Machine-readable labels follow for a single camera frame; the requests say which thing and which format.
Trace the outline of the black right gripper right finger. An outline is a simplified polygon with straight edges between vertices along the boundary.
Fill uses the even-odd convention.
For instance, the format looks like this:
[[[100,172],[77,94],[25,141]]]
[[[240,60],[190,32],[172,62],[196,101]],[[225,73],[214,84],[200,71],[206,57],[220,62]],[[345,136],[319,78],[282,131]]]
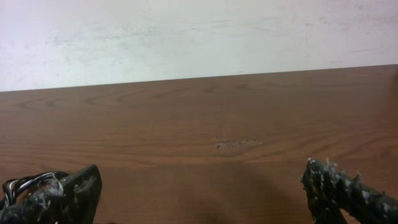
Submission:
[[[309,158],[300,178],[316,224],[346,223],[346,211],[359,223],[396,224],[397,199],[339,170],[334,162]]]

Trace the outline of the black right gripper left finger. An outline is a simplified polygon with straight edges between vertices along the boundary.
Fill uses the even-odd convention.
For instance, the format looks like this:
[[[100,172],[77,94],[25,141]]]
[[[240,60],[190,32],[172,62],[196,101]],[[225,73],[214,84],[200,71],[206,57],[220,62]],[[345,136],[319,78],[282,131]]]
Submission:
[[[2,184],[1,224],[91,224],[102,190],[98,167],[44,172]]]

